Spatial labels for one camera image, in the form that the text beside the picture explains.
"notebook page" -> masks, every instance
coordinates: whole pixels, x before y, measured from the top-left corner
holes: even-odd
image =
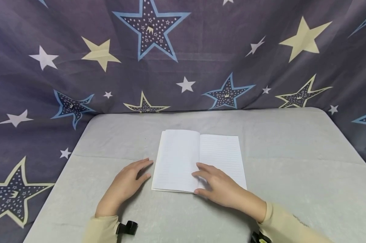
[[[200,162],[215,166],[247,189],[240,143],[237,136],[201,135]],[[199,187],[207,185],[201,180]]]
[[[189,130],[162,132],[155,163],[152,190],[193,192],[198,180],[191,173],[197,170],[200,134]]]

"cream sweater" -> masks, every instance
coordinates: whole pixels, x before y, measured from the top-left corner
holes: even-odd
[[[116,243],[118,225],[118,216],[91,218],[83,243]],[[298,218],[286,212],[279,205],[269,202],[267,202],[265,219],[258,225],[260,232],[272,243],[333,243],[301,223]]]

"notebook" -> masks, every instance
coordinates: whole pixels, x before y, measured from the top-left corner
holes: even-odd
[[[191,175],[199,170],[197,162],[215,166],[247,189],[237,136],[166,130],[160,139],[152,190],[193,193],[197,188],[208,188],[206,180]]]

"gray tablecloth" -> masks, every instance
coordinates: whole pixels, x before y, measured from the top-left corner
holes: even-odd
[[[96,116],[24,243],[81,242],[114,176],[132,161],[156,159],[166,129],[239,136],[250,191],[334,242],[366,242],[366,164],[326,113],[290,108]],[[139,228],[122,242],[246,243],[257,227],[234,210],[150,185],[124,207],[123,222],[133,220]]]

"black clip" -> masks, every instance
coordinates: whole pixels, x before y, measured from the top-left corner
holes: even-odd
[[[135,235],[138,228],[138,224],[133,221],[127,221],[127,224],[119,223],[116,234],[127,234],[127,235]]]

